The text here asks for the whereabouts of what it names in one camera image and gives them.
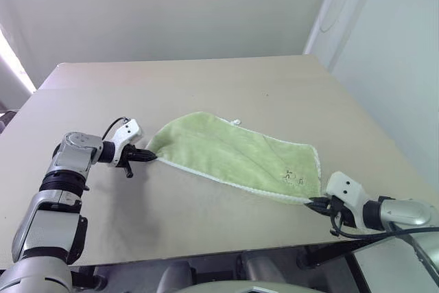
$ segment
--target beige tabletop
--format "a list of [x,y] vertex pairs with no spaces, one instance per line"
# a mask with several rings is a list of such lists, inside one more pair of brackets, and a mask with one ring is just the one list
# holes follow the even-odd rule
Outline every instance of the beige tabletop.
[[[322,187],[341,170],[374,198],[419,198],[439,206],[390,140],[312,56],[59,65],[0,135],[3,200],[0,268],[51,153],[66,132],[101,135],[120,116],[138,120],[145,146],[166,123],[206,111],[241,127],[314,145]],[[161,162],[91,169],[78,265],[162,259],[331,242],[329,219]]]

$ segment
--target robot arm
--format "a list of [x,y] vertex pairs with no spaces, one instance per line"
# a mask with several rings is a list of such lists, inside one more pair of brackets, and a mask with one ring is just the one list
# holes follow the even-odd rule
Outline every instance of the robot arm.
[[127,119],[110,141],[79,132],[66,134],[32,198],[12,243],[15,264],[0,278],[0,292],[71,292],[67,265],[84,249],[87,219],[80,215],[81,197],[88,190],[91,165],[123,167],[132,177],[129,161],[151,161],[155,154],[136,149],[142,132]]
[[[341,172],[330,177],[327,195],[312,198],[307,206],[331,218],[332,234],[352,239],[399,237],[413,246],[427,271],[439,283],[439,213],[433,205],[384,196],[372,200],[362,185]],[[345,233],[342,225],[358,228],[365,234]]]

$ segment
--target green towel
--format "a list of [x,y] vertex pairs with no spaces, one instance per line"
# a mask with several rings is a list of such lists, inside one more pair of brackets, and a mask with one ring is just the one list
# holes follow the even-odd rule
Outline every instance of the green towel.
[[320,163],[312,145],[274,139],[210,113],[171,121],[147,149],[164,163],[283,202],[320,196]]

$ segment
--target black cable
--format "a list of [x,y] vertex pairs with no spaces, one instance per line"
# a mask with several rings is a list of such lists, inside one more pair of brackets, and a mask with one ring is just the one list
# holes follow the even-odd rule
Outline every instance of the black cable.
[[108,132],[110,132],[111,128],[112,128],[114,125],[116,125],[116,123],[117,123],[118,121],[121,121],[122,119],[127,119],[127,118],[126,118],[126,117],[120,117],[120,118],[117,118],[116,120],[114,120],[114,121],[109,125],[109,127],[108,127],[107,130],[105,131],[104,135],[102,135],[102,140],[104,140],[104,139],[106,138],[106,136],[107,136]]
[[373,233],[370,235],[354,235],[352,233],[345,233],[341,228],[335,223],[335,214],[331,214],[331,224],[334,228],[335,233],[346,238],[351,239],[384,239],[387,237],[396,237],[401,235],[409,235],[411,233],[433,233],[439,232],[439,226],[429,226],[425,228],[413,228],[413,229],[403,229],[398,231],[391,231],[389,233]]

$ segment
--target towel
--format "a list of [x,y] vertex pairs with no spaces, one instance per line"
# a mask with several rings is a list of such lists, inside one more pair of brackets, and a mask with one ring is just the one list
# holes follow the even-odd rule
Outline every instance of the towel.
[[312,145],[281,141],[210,113],[191,113],[148,143],[158,160],[288,203],[320,196],[320,162]]

